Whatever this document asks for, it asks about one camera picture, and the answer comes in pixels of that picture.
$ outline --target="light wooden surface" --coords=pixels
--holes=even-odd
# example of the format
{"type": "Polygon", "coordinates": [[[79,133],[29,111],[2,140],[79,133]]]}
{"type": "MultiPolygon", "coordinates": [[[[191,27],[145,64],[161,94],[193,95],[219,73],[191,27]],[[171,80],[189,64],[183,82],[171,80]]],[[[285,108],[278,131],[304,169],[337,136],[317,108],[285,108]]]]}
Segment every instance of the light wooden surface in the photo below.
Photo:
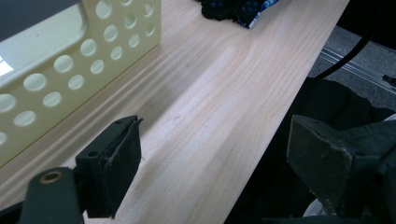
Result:
{"type": "Polygon", "coordinates": [[[116,220],[221,223],[348,0],[281,0],[252,30],[162,0],[159,47],[0,170],[0,209],[115,119],[138,115],[143,160],[116,220]]]}

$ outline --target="gray floor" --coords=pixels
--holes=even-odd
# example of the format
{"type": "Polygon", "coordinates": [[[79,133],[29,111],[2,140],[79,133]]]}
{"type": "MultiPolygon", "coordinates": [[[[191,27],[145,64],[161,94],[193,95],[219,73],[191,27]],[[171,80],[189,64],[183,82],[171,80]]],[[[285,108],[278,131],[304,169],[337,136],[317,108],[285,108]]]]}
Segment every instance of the gray floor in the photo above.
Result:
{"type": "MultiPolygon", "coordinates": [[[[340,27],[335,27],[325,48],[331,49],[340,55],[346,55],[361,39],[340,27]]],[[[383,75],[396,77],[396,50],[387,49],[376,43],[369,43],[353,60],[361,66],[373,69],[383,75]]],[[[332,63],[318,58],[309,76],[314,77],[332,66],[332,63]]],[[[396,94],[385,90],[361,77],[339,69],[326,79],[337,81],[356,92],[359,96],[368,99],[376,107],[387,107],[396,111],[396,94]]]]}

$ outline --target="dark cloth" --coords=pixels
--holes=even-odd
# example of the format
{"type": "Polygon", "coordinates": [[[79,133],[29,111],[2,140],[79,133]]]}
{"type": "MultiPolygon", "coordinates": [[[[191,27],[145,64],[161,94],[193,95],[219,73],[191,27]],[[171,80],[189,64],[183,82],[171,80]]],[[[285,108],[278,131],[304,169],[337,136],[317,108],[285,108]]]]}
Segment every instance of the dark cloth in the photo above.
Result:
{"type": "Polygon", "coordinates": [[[301,217],[315,200],[287,164],[292,115],[317,119],[342,131],[382,121],[394,113],[373,107],[341,84],[308,78],[225,223],[261,223],[263,217],[301,217]]]}

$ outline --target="plastic basket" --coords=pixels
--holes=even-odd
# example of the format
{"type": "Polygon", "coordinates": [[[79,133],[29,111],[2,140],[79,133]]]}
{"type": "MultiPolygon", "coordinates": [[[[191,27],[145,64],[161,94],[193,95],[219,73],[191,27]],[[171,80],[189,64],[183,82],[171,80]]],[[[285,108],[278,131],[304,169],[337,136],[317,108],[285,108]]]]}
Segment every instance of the plastic basket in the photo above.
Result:
{"type": "Polygon", "coordinates": [[[0,76],[0,166],[160,43],[160,0],[82,0],[72,7],[83,20],[77,37],[0,76]]]}

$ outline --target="clamp jaw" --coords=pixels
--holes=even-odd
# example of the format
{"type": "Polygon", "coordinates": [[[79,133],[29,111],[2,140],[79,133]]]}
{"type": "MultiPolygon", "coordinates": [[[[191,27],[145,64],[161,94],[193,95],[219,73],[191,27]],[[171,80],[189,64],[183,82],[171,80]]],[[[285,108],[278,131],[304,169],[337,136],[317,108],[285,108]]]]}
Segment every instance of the clamp jaw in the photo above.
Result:
{"type": "Polygon", "coordinates": [[[0,211],[0,223],[83,223],[115,217],[141,160],[139,124],[131,116],[110,124],[77,156],[74,170],[49,169],[29,183],[26,199],[0,211]]]}

